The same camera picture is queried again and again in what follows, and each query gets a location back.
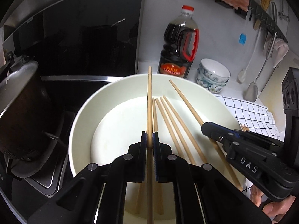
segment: bottle neck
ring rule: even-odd
[[[185,11],[181,12],[181,16],[185,17],[185,18],[192,18],[193,17],[193,13],[186,13]]]

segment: hand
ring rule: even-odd
[[[259,190],[255,185],[251,187],[250,200],[259,207],[262,202],[263,192]],[[269,217],[275,217],[272,223],[277,223],[287,213],[293,202],[294,196],[289,196],[281,202],[271,202],[263,208],[263,212]]]

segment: fingernail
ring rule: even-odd
[[[270,204],[267,204],[264,208],[263,208],[263,212],[268,215],[274,208],[274,204],[273,203],[270,203]]]

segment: dark metal pot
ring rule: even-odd
[[[0,151],[12,159],[41,152],[45,132],[54,133],[59,110],[30,61],[0,83]]]

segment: white pan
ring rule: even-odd
[[[230,129],[240,129],[238,121],[225,105],[199,85],[169,75],[152,76],[153,97],[165,95],[168,98],[195,137],[208,162],[231,181],[217,152],[208,138],[201,133],[200,125],[171,86],[169,79],[182,91],[204,122],[214,122]],[[178,154],[161,113],[158,107],[156,108],[160,142],[169,144],[172,152]],[[201,158],[178,121],[177,125],[197,165],[200,166]],[[140,142],[141,133],[146,131],[146,128],[147,74],[129,76],[102,87],[84,103],[71,128],[68,154],[73,176],[91,162],[98,165],[109,164],[115,158],[127,153],[131,144]],[[182,145],[181,148],[185,159],[189,162]],[[243,183],[244,176],[235,172],[239,181]],[[128,183],[124,223],[146,223],[145,193],[141,213],[138,216],[134,215],[137,189],[137,183]],[[175,224],[172,184],[162,184],[162,190],[164,214],[154,213],[155,223]]]

